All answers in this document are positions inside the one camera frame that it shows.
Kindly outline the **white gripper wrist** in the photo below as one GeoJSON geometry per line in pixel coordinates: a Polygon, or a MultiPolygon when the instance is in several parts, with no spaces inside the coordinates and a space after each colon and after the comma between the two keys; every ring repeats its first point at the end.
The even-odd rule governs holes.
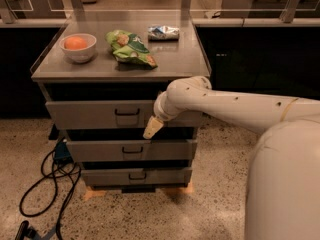
{"type": "Polygon", "coordinates": [[[156,117],[150,117],[143,133],[145,139],[151,139],[164,126],[163,121],[173,120],[180,114],[180,110],[169,100],[167,92],[157,96],[153,109],[156,117]]]}

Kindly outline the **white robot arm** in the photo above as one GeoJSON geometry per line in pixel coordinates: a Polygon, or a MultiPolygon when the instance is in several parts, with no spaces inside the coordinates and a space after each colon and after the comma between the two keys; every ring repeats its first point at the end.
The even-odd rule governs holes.
{"type": "Polygon", "coordinates": [[[215,91],[202,76],[171,82],[143,137],[200,111],[260,135],[250,157],[245,240],[320,240],[320,101],[215,91]]]}

